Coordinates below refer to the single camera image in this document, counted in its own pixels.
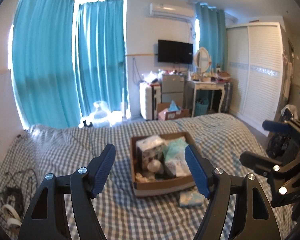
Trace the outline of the teal white wipes pack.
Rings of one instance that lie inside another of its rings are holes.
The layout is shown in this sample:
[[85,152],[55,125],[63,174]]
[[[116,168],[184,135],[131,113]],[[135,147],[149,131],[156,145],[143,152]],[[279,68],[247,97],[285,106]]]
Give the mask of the teal white wipes pack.
[[185,148],[189,145],[186,138],[180,137],[166,142],[162,150],[165,172],[173,178],[189,176],[191,172],[185,160]]

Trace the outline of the teal curtain left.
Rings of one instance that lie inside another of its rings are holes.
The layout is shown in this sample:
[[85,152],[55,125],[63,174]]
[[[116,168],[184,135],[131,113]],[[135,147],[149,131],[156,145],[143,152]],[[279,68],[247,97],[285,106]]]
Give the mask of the teal curtain left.
[[77,127],[127,104],[125,0],[19,0],[12,80],[24,127]]

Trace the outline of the small teal tissue packet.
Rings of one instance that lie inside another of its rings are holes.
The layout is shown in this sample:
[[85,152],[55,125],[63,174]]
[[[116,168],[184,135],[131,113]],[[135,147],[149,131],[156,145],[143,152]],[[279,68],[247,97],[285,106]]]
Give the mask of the small teal tissue packet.
[[196,207],[201,206],[205,197],[196,190],[181,191],[179,196],[180,207]]

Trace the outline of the white dressing table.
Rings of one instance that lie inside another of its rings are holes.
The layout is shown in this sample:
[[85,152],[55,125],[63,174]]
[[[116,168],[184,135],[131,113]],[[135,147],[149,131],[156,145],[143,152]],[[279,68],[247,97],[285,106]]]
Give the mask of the white dressing table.
[[221,91],[221,99],[219,102],[218,107],[218,113],[221,113],[221,107],[223,103],[223,99],[225,96],[225,88],[223,83],[215,83],[215,82],[203,82],[203,81],[186,81],[187,87],[193,89],[193,102],[192,102],[192,113],[191,117],[194,117],[194,109],[195,109],[195,103],[196,103],[196,96],[198,90],[210,90],[210,91]]

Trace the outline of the checkered bed cover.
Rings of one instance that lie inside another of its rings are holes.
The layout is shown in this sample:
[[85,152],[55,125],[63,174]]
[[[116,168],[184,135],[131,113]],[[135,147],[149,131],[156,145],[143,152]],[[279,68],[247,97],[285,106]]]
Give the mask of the checkered bed cover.
[[116,127],[56,129],[35,125],[15,138],[0,164],[0,223],[4,224],[3,192],[20,187],[29,205],[47,173],[75,172],[98,156],[106,144],[116,148],[116,159],[104,189],[93,206],[107,239],[193,239],[208,201],[182,208],[179,193],[137,198],[132,189],[132,137],[187,132],[213,166],[234,176],[245,176],[239,156],[244,151],[265,155],[249,129],[227,114],[173,121],[135,122]]

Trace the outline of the white cloth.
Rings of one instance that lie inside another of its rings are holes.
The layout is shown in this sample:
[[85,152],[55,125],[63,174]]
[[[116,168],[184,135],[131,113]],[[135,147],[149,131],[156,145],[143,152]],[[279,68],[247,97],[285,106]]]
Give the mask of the white cloth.
[[142,173],[137,172],[135,179],[138,183],[149,183],[156,181],[155,174],[149,171],[143,171]]

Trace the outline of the floor cardboard box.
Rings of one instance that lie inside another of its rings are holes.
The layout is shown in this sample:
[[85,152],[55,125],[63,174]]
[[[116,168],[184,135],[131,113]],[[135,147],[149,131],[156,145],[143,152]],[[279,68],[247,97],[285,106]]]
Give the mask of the floor cardboard box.
[[190,117],[190,110],[183,108],[180,102],[162,102],[158,104],[158,120],[167,121]]

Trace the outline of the teal curtain right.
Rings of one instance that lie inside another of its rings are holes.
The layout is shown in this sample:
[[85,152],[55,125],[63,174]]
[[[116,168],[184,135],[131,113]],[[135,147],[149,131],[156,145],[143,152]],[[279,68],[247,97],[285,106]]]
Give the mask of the teal curtain right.
[[211,68],[226,70],[228,62],[228,37],[225,13],[221,9],[205,4],[196,4],[196,16],[199,21],[199,46],[204,47],[211,57]]

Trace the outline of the teal curtain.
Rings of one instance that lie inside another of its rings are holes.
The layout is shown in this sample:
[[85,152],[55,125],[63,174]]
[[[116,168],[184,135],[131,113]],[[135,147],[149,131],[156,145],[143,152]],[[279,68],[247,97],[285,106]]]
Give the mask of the teal curtain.
[[211,57],[211,68],[226,70],[228,62],[228,37],[225,13],[221,9],[205,4],[196,4],[196,16],[199,21],[199,46],[204,47]]
[[12,80],[24,127],[77,127],[127,104],[125,0],[19,0]]

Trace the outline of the brown cardboard box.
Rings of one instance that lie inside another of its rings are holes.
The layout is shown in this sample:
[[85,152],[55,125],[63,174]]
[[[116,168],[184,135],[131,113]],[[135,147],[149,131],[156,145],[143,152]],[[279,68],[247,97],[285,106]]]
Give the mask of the brown cardboard box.
[[185,148],[195,145],[188,132],[130,139],[130,166],[136,197],[177,192],[195,185],[185,160]]

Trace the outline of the black wall television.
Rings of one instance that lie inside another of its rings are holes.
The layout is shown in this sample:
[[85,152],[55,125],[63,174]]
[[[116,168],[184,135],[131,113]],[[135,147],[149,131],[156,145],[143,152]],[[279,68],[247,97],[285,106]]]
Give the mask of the black wall television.
[[193,44],[158,40],[158,62],[175,64],[192,64]]

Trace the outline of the oval vanity mirror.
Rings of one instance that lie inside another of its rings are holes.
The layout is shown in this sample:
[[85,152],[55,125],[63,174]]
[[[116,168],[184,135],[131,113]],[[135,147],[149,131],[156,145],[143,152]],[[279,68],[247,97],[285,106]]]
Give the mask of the oval vanity mirror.
[[200,47],[194,55],[193,62],[196,68],[196,73],[203,74],[210,69],[211,57],[206,48]]

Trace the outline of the clear water jug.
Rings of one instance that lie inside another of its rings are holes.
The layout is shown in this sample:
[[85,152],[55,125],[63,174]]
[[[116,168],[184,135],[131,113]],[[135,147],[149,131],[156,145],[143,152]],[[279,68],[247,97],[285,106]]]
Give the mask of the clear water jug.
[[94,110],[90,113],[88,123],[94,127],[109,127],[109,109],[104,101],[94,102]]

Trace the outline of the teal waste basket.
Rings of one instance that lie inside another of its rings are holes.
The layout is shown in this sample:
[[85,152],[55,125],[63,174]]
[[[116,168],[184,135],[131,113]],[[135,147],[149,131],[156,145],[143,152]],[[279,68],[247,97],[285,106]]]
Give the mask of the teal waste basket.
[[205,115],[207,113],[208,106],[209,100],[207,98],[196,100],[194,107],[194,116]]

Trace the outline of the black white tissue pack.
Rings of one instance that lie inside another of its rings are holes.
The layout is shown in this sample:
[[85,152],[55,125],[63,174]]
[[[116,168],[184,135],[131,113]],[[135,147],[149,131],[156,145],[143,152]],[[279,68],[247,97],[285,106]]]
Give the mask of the black white tissue pack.
[[163,161],[163,149],[165,146],[165,140],[159,135],[152,135],[138,140],[136,142],[136,153],[139,167],[145,171],[153,159]]

